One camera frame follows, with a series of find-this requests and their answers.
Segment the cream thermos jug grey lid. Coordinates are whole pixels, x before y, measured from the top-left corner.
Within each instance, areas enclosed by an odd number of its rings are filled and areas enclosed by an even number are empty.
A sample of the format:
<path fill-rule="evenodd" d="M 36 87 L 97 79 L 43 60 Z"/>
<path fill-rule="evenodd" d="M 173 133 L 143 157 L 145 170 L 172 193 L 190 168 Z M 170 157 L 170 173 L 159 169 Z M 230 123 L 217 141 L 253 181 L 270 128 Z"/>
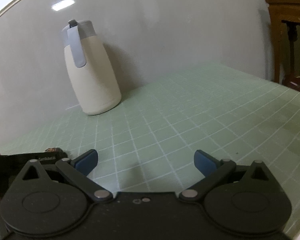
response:
<path fill-rule="evenodd" d="M 90 20 L 70 20 L 62 30 L 69 79 L 82 111 L 98 115 L 117 106 L 121 91 L 104 45 Z"/>

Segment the wooden cabinet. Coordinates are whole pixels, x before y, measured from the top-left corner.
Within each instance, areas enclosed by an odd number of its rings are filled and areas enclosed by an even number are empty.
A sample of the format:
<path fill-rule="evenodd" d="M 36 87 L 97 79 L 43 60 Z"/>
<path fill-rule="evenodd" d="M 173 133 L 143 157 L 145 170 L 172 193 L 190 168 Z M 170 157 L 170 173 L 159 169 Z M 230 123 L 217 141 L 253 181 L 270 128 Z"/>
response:
<path fill-rule="evenodd" d="M 274 51 L 274 82 L 300 92 L 300 76 L 295 74 L 295 42 L 300 26 L 300 0 L 266 0 L 270 16 L 271 42 Z M 287 27 L 289 42 L 289 72 L 280 79 L 281 40 L 283 26 Z"/>

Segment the dark mangosteen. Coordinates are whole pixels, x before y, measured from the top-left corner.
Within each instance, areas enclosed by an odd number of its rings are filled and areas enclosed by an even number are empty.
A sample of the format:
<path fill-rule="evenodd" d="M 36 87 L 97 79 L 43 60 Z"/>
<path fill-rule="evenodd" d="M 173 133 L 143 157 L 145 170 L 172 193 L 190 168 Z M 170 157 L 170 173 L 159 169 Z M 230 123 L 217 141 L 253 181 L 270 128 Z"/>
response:
<path fill-rule="evenodd" d="M 63 150 L 61 148 L 54 147 L 54 148 L 47 148 L 45 150 L 45 152 L 61 152 L 61 153 L 63 153 Z"/>

